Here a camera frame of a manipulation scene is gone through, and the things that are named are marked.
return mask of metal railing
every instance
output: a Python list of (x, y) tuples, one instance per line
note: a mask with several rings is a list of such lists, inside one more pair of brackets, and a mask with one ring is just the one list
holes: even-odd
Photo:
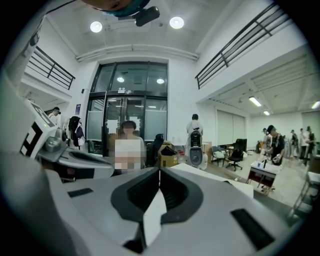
[(67, 90), (70, 89), (72, 81), (76, 79), (38, 46), (27, 66)]
[(277, 32), (276, 28), (282, 29), (279, 26), (289, 19), (288, 15), (275, 3), (269, 5), (241, 29), (196, 75), (198, 89), (203, 87), (212, 76), (228, 68), (230, 64), (241, 58), (263, 39), (274, 35)]

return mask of doorway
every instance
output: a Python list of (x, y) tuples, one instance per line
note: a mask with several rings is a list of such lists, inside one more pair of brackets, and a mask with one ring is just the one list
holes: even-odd
[(115, 140), (122, 134), (121, 124), (124, 121), (133, 121), (136, 124), (134, 135), (144, 139), (144, 97), (108, 97), (105, 104), (103, 120), (103, 138), (105, 141), (104, 155), (113, 156)]

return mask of fluorescent light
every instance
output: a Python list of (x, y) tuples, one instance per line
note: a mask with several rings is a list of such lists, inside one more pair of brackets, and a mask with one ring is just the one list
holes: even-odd
[(94, 33), (98, 33), (102, 30), (102, 25), (99, 21), (94, 21), (90, 25), (90, 29)]
[(184, 20), (181, 17), (173, 17), (170, 19), (170, 26), (175, 30), (181, 29), (185, 25)]
[(313, 106), (311, 107), (313, 110), (318, 108), (320, 105), (320, 101), (317, 101), (316, 103), (313, 104)]
[(157, 81), (156, 81), (159, 85), (162, 85), (165, 80), (163, 80), (162, 78), (159, 78)]
[(123, 77), (118, 77), (116, 80), (117, 80), (119, 83), (123, 83), (123, 82), (125, 81)]
[(255, 97), (250, 97), (249, 100), (252, 101), (257, 107), (261, 107), (261, 104), (256, 100)]

